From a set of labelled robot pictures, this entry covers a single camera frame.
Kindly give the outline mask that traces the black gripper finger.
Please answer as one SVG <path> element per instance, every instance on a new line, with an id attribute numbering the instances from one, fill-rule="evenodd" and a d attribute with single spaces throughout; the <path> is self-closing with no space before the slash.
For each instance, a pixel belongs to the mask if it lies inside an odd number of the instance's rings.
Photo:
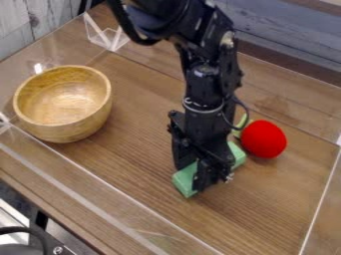
<path id="1" fill-rule="evenodd" d="M 232 165 L 211 162 L 207 158 L 201 159 L 197 164 L 197 172 L 193 177 L 193 189 L 205 191 L 221 180 L 228 182 L 232 175 Z"/>
<path id="2" fill-rule="evenodd" d="M 191 140 L 178 132 L 171 134 L 171 154 L 177 170 L 186 168 L 197 159 Z"/>

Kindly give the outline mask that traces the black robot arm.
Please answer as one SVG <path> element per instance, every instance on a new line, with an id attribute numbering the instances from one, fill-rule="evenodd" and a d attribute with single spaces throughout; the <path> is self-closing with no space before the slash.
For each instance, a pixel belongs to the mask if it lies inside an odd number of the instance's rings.
<path id="1" fill-rule="evenodd" d="M 236 166 L 228 136 L 240 129 L 236 95 L 242 86 L 234 24 L 211 0 L 107 0 L 131 41 L 151 46 L 170 41 L 185 77 L 183 110 L 170 111 L 174 166 L 195 171 L 190 189 L 228 182 Z"/>

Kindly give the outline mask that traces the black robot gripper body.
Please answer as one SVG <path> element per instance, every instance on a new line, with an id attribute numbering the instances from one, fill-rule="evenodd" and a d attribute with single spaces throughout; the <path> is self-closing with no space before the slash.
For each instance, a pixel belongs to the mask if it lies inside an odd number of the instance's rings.
<path id="1" fill-rule="evenodd" d="M 233 165 L 236 162 L 232 150 L 226 144 L 226 138 L 232 126 L 225 121 L 225 113 L 230 109 L 225 103 L 209 106 L 182 104 L 185 112 L 171 110 L 169 112 L 169 132 L 178 132 L 191 140 L 195 160 L 207 158 L 211 162 Z"/>

